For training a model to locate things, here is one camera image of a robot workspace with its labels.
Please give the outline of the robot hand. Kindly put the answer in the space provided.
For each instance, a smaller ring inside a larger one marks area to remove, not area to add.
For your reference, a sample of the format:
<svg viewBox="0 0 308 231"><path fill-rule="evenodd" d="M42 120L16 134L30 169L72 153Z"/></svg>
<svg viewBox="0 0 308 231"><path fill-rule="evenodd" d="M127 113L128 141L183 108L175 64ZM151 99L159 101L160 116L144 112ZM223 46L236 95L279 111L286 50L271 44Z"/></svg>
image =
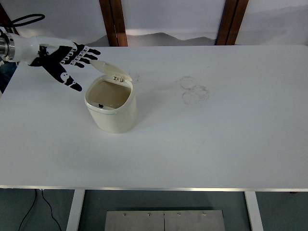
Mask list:
<svg viewBox="0 0 308 231"><path fill-rule="evenodd" d="M7 61L25 62L29 66L43 67L55 80L76 91L82 87L68 74L65 65L79 68L97 60L100 51L67 39L33 36L24 38L6 34L9 45Z"/></svg>

